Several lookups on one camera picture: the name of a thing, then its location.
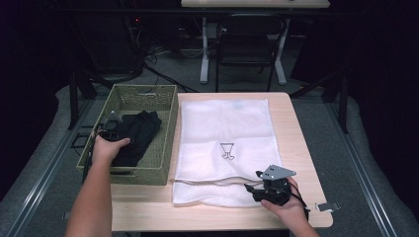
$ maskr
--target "person's left hand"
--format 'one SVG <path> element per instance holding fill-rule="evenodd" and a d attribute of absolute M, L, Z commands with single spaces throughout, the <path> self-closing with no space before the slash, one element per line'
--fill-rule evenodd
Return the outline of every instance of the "person's left hand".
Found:
<path fill-rule="evenodd" d="M 117 157 L 120 149 L 129 143 L 129 138 L 111 142 L 105 140 L 99 134 L 96 135 L 92 162 L 107 162 L 109 165 L 111 165 L 112 161 L 115 159 L 115 157 Z"/>

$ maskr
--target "hand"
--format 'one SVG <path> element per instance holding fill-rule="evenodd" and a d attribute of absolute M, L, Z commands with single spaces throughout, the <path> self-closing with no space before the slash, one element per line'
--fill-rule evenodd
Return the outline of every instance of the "hand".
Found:
<path fill-rule="evenodd" d="M 95 146 L 93 150 L 92 162 L 106 162 L 111 165 L 112 161 L 117 157 L 120 149 L 130 143 L 129 138 L 119 141 L 107 141 L 102 136 L 96 135 Z"/>
<path fill-rule="evenodd" d="M 288 177 L 288 180 L 291 184 L 293 184 L 293 186 L 291 186 L 293 194 L 299 196 L 299 193 L 296 190 L 298 188 L 296 181 L 291 177 Z M 264 199 L 261 203 L 265 208 L 276 214 L 294 234 L 297 230 L 306 228 L 307 225 L 309 226 L 308 221 L 305 218 L 303 206 L 295 197 L 291 197 L 290 200 L 283 206 L 273 204 Z"/>

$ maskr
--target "person's right arm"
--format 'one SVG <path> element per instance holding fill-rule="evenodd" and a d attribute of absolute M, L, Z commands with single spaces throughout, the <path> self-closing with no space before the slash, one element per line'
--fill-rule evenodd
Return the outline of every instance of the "person's right arm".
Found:
<path fill-rule="evenodd" d="M 296 181 L 291 177 L 289 177 L 288 180 L 294 185 L 294 187 L 292 186 L 293 194 L 298 196 L 298 191 L 295 189 L 295 187 L 297 187 Z M 283 206 L 273 204 L 264 199 L 261 203 L 265 208 L 276 214 L 296 237 L 319 236 L 314 228 L 308 223 L 305 218 L 302 204 L 295 197 L 291 197 L 290 200 Z"/>

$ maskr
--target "white cloth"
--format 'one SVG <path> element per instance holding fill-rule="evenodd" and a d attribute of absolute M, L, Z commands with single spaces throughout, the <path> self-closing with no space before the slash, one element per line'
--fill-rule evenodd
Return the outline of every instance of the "white cloth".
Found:
<path fill-rule="evenodd" d="M 243 184 L 282 166 L 268 100 L 211 100 L 181 105 L 173 203 L 255 206 Z"/>

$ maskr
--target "metal track on floor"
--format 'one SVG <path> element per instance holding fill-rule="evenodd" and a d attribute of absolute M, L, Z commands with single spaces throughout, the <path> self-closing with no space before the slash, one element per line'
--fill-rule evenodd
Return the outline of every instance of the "metal track on floor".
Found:
<path fill-rule="evenodd" d="M 339 135 L 346 145 L 355 176 L 361 186 L 364 196 L 367 199 L 367 203 L 369 204 L 373 216 L 376 219 L 382 236 L 397 236 L 349 134 L 345 133 L 340 127 L 339 121 L 337 120 L 338 113 L 334 105 L 326 103 L 325 106 L 327 112 L 332 117 L 332 121 L 336 126 L 336 130 L 339 132 Z"/>
<path fill-rule="evenodd" d="M 26 227 L 32 219 L 37 207 L 39 206 L 43 196 L 45 195 L 49 185 L 55 177 L 58 168 L 60 167 L 63 159 L 63 154 L 66 148 L 69 147 L 71 141 L 77 135 L 78 130 L 84 119 L 87 117 L 88 112 L 94 104 L 93 100 L 86 101 L 80 109 L 79 121 L 75 124 L 72 130 L 67 131 L 63 139 L 61 140 L 53 159 L 47 165 L 45 171 L 35 183 L 34 187 L 28 194 L 18 217 L 11 226 L 7 236 L 22 236 Z"/>

